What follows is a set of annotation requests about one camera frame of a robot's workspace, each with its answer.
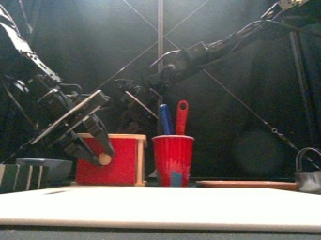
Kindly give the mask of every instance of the metal pole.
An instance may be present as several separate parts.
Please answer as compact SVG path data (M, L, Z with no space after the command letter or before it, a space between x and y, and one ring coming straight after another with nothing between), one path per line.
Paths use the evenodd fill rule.
M157 37L157 49L156 49L156 59L159 59L164 53L164 2L157 0L157 27L156 27L156 37ZM157 62L157 72L163 69L163 61ZM159 105L163 104L163 97L156 101L157 104L157 121L156 121L156 134L163 134L160 116L159 116Z
M302 60L302 47L299 42L299 36L297 32L290 32L290 45L291 45L291 52L294 58L294 65L295 65L295 72L297 72L297 79L301 89L301 95L303 100L303 107L306 113L306 120L307 120L307 128L309 128L309 136L310 136L310 144L315 147L319 147L318 143L318 133L315 128L315 119L313 114L313 99L310 95L310 85L307 83L306 78L306 71L303 67L303 60Z

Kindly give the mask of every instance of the red utensil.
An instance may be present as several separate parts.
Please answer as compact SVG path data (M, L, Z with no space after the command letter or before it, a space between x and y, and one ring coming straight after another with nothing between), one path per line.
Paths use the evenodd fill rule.
M175 135L186 134L187 114L188 114L188 102L186 100L180 100L176 106Z

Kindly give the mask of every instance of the black cable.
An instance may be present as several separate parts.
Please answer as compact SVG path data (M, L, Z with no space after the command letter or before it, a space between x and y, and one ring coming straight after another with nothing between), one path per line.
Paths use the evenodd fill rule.
M8 87L6 87L5 82L4 82L2 79L1 79L1 82L2 82L2 85L4 85L5 92L6 92L6 94L8 94L9 98L10 98L14 106L16 106L17 109L20 110L20 112L21 112L21 114L24 115L26 121L28 121L29 124L32 125L33 129L36 129L36 125L33 124L33 122L32 122L32 120L29 119L29 117L28 117L28 115L26 115L26 113L25 113L21 105L18 104L17 100L14 99L14 96L12 95L10 90L8 89Z

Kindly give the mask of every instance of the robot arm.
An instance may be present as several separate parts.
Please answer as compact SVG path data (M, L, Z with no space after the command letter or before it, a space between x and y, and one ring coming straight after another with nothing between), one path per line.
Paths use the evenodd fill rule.
M319 8L321 2L317 0L281 0L266 11L260 20L250 23L224 39L211 44L199 42L187 49L166 53L164 57L174 55L172 61L149 76L151 87L160 89L164 85L163 89L167 88L256 39L278 38L289 31L314 23L319 19Z
M20 150L38 143L44 143L48 148L59 144L68 155L85 159L95 165L107 165L113 157L113 150L103 122L93 113L108 103L109 98L99 90L80 102L77 102L79 99L73 100L67 97L60 88L61 79L30 50L29 44L20 36L12 17L1 5L0 25L8 33L16 51L44 72L44 75L34 76L28 82L16 81L14 83L20 85L18 89L26 101L36 105L40 112L34 136L22 145L24 147L20 147ZM20 111L24 111L24 115L28 116L29 109L20 108ZM73 131L80 126L103 146L105 151L103 155L96 156L75 134Z

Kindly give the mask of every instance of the red box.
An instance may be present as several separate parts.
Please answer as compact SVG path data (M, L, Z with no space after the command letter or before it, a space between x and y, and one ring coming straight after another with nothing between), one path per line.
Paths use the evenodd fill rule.
M104 152L88 133L79 133L91 151ZM144 186L144 148L147 137L139 134L108 134L115 157L105 166L95 166L77 159L75 182L79 185Z

